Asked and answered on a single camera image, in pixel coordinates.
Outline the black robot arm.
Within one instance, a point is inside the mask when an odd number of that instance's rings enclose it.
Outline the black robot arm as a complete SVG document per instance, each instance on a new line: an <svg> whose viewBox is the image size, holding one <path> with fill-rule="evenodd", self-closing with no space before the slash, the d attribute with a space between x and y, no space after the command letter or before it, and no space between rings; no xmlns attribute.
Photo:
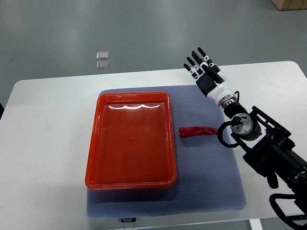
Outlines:
<svg viewBox="0 0 307 230"><path fill-rule="evenodd" d="M292 194L272 194L270 205L289 227L305 230L306 224L295 223L295 217L285 215L277 204L278 199L291 199L304 213L298 219L307 217L307 162L293 151L291 133L255 106L248 113L238 101L228 99L221 108L230 120L218 128L220 143L227 148L240 146L244 161L267 179L270 188L278 188L279 178L287 184Z"/></svg>

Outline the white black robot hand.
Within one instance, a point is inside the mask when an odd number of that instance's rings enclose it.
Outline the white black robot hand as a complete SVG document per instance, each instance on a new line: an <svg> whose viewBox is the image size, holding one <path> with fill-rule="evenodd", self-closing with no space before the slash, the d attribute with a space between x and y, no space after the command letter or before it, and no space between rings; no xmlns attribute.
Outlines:
<svg viewBox="0 0 307 230"><path fill-rule="evenodd" d="M201 47L192 51L187 61L184 68L195 80L200 91L218 107L224 109L229 104L238 102L239 93L229 89L228 79Z"/></svg>

